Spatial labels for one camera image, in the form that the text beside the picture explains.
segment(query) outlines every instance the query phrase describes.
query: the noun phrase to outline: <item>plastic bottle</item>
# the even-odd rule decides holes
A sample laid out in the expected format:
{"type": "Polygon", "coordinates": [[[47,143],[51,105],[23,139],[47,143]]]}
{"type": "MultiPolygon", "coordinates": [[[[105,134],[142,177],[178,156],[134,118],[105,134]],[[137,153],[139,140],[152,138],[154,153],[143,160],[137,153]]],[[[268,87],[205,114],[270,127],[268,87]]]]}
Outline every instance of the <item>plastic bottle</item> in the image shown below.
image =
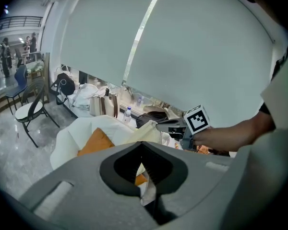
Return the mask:
{"type": "Polygon", "coordinates": [[[142,97],[140,96],[140,97],[138,98],[138,101],[136,102],[136,106],[140,107],[141,101],[142,101],[142,97]]]}
{"type": "Polygon", "coordinates": [[[143,106],[143,104],[144,104],[144,96],[142,96],[142,98],[141,98],[141,105],[140,106],[143,106]]]}
{"type": "Polygon", "coordinates": [[[127,110],[124,113],[123,123],[127,125],[129,124],[130,120],[131,120],[131,107],[128,106],[127,110]]]}

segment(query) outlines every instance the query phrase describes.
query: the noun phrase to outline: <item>white cushion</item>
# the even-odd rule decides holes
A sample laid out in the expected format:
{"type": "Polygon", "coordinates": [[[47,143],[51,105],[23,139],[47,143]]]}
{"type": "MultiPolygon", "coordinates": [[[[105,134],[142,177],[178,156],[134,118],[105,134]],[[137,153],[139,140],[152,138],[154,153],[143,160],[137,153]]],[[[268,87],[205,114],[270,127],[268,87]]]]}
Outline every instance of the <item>white cushion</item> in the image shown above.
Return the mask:
{"type": "Polygon", "coordinates": [[[92,133],[100,128],[114,145],[121,145],[134,132],[116,118],[102,115],[97,117],[80,117],[57,135],[56,147],[50,156],[50,163],[55,170],[67,161],[77,157],[92,133]]]}
{"type": "MultiPolygon", "coordinates": [[[[20,107],[15,113],[16,119],[23,119],[23,118],[28,117],[28,112],[32,103],[33,102],[20,107]]],[[[41,102],[38,102],[35,107],[34,113],[37,113],[40,109],[42,109],[42,107],[43,107],[43,104],[41,102]]]]}

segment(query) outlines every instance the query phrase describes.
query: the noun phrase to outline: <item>black opening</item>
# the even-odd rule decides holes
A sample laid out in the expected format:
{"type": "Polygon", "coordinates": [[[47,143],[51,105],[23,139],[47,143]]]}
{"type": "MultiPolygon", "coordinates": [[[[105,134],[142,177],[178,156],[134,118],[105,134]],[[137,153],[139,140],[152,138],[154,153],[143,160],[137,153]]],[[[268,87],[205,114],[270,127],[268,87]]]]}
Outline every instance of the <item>black opening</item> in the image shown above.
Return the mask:
{"type": "Polygon", "coordinates": [[[140,189],[134,183],[141,163],[156,186],[156,200],[145,208],[160,225],[175,219],[176,215],[164,209],[160,196],[176,192],[187,178],[188,168],[153,143],[136,142],[108,157],[100,165],[100,176],[117,194],[140,197],[140,189]]]}

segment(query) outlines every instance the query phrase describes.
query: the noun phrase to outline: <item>blue chair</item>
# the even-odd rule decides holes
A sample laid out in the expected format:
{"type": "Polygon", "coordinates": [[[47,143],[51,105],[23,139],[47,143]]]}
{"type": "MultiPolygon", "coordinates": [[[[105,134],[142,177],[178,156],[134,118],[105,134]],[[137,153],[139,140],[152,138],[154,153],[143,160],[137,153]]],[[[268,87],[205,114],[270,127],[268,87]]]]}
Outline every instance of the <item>blue chair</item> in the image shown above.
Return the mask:
{"type": "Polygon", "coordinates": [[[5,97],[8,100],[9,108],[10,108],[10,111],[11,111],[12,115],[13,115],[13,112],[12,112],[12,109],[11,109],[9,98],[13,99],[15,109],[17,110],[14,98],[18,95],[18,97],[20,99],[20,95],[19,94],[26,89],[26,87],[27,87],[26,74],[27,74],[27,67],[25,65],[20,66],[17,69],[17,71],[15,73],[15,76],[14,76],[16,81],[18,82],[18,86],[13,88],[13,89],[11,89],[11,90],[8,90],[5,93],[5,97]]]}

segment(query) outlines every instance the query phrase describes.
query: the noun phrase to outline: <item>glass railing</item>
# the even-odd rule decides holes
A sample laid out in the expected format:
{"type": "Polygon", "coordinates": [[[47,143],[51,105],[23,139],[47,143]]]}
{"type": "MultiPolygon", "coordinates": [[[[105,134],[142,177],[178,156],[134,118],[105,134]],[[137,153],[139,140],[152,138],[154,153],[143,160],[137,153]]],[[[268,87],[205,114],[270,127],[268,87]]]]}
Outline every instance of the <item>glass railing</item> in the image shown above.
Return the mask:
{"type": "Polygon", "coordinates": [[[43,17],[37,16],[12,16],[0,19],[0,30],[11,27],[40,26],[43,17]]]}

